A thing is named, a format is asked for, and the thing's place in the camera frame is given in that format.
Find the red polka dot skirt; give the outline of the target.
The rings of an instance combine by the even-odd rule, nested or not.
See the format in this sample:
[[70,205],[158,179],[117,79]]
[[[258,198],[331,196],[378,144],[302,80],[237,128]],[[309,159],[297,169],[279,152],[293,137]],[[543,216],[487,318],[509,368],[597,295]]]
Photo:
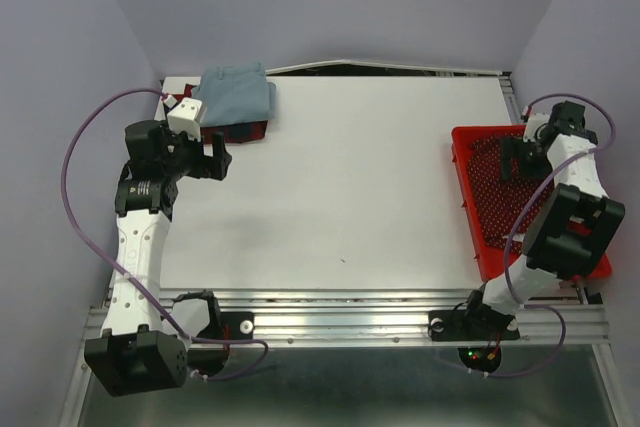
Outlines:
[[466,166],[483,240],[487,246],[501,251],[519,214],[541,183],[538,179],[521,177],[516,159],[513,159],[512,179],[501,179],[503,137],[494,135],[472,142]]

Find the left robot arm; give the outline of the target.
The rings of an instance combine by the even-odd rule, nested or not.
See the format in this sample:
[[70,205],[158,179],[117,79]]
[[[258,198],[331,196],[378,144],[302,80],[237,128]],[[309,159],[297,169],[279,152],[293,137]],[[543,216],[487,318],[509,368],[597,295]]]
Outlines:
[[129,159],[116,191],[119,233],[113,297],[98,338],[85,345],[85,361],[113,397],[177,388],[187,377],[187,347],[164,330],[160,313],[161,258],[183,177],[221,181],[231,156],[223,134],[205,153],[198,138],[147,120],[125,129]]

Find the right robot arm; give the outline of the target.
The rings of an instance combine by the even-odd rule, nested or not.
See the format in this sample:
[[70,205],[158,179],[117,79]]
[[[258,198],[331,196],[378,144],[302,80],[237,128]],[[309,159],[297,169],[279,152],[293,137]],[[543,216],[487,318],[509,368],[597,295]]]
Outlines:
[[452,131],[482,285],[453,324],[472,337],[508,331],[520,306],[600,268],[625,207],[603,188],[600,150],[577,96],[515,126]]

